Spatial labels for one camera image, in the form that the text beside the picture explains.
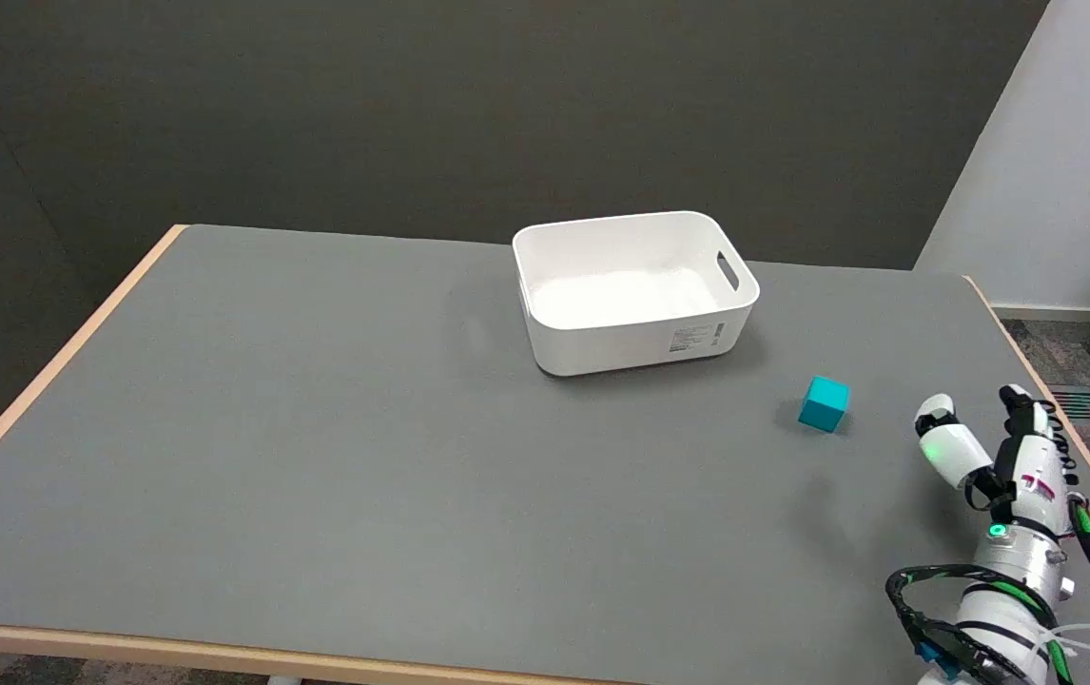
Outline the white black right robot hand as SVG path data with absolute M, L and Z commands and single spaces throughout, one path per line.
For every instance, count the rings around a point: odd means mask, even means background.
M 962 491 L 968 507 L 986 512 L 994 525 L 1071 537 L 1068 491 L 1079 476 L 1057 406 L 1017 384 L 1001 387 L 1000 399 L 1006 437 L 996 454 L 962 424 L 946 394 L 929 396 L 915 417 L 920 450 L 945 482 Z

